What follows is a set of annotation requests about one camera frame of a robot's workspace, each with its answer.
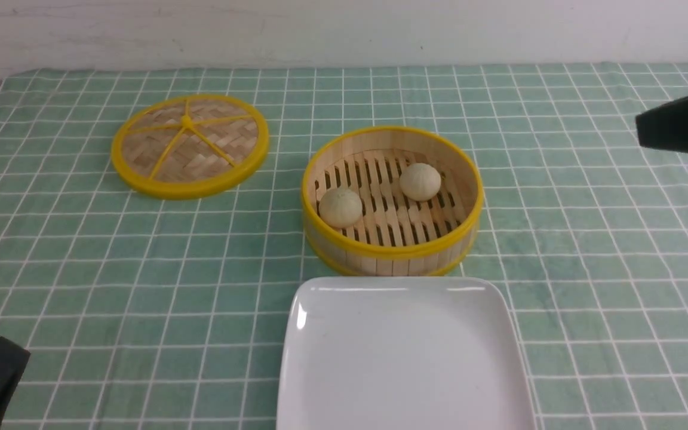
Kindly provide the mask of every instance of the yellow spoke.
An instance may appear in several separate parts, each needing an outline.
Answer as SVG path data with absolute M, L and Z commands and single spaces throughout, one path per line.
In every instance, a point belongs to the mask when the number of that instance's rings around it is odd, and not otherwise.
M 206 136 L 203 136 L 203 133 L 200 133 L 200 131 L 196 130 L 196 128 L 192 128 L 191 131 L 193 131 L 193 133 L 195 133 L 196 136 L 198 136 L 203 142 L 205 142 L 208 146 L 210 146 L 211 149 L 214 150 L 214 152 L 219 154 L 220 157 L 227 160 L 227 163 L 230 163 L 231 166 L 235 167 L 235 163 L 232 161 L 232 157 L 230 157 L 220 147 L 218 147 L 213 142 L 211 142 Z
M 180 128 L 182 124 L 179 122 L 175 124 L 151 125 L 150 127 L 132 128 L 127 133 L 145 133 L 145 131 L 166 130 L 167 128 Z
M 153 170 L 150 171 L 150 174 L 148 174 L 148 179 L 153 179 L 156 174 L 158 174 L 158 171 L 161 169 L 161 166 L 164 164 L 164 160 L 166 159 L 167 156 L 169 156 L 169 153 L 171 152 L 172 149 L 176 146 L 176 143 L 178 140 L 180 140 L 180 137 L 182 134 L 185 133 L 185 128 L 182 127 L 180 128 L 180 131 L 177 132 L 177 134 L 174 135 L 174 138 L 169 141 L 169 144 L 166 145 L 166 148 L 164 148 L 164 151 L 161 152 L 161 156 L 158 157 L 158 160 L 155 163 L 155 166 L 153 166 Z
M 246 118 L 251 118 L 251 115 L 235 115 L 235 116 L 223 116 L 221 118 L 212 118 L 212 119 L 205 119 L 199 122 L 194 122 L 193 124 L 195 125 L 205 125 L 205 124 L 213 124 L 215 122 L 222 122 L 222 121 L 234 121 L 236 119 L 246 119 Z

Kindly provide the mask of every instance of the white rectangular plate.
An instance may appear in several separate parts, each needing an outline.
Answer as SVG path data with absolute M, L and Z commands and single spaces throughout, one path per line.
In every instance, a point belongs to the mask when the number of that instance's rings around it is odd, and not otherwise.
M 286 329 L 278 430 L 534 430 L 503 297 L 470 278 L 317 278 Z

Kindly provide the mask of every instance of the green checkered tablecloth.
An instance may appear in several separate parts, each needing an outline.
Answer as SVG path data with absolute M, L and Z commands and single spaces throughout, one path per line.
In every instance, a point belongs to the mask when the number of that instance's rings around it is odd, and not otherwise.
M 132 193 L 109 145 L 132 112 L 227 93 L 264 166 L 200 201 Z M 0 335 L 32 352 L 6 430 L 270 430 L 290 300 L 332 275 L 301 234 L 309 156 L 344 131 L 437 131 L 480 166 L 480 236 L 542 430 L 688 429 L 688 155 L 633 117 L 688 63 L 92 72 L 0 87 Z

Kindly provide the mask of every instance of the steamer basket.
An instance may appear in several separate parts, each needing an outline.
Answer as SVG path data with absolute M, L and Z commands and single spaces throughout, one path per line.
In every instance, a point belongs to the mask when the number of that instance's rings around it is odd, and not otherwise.
M 443 178 L 427 202 L 406 198 L 399 177 L 427 163 Z M 348 187 L 363 199 L 363 218 L 333 229 L 318 213 L 328 190 Z M 407 127 L 344 134 L 309 162 L 302 180 L 304 235 L 317 256 L 344 275 L 444 275 L 472 247 L 484 194 L 480 172 L 447 139 Z

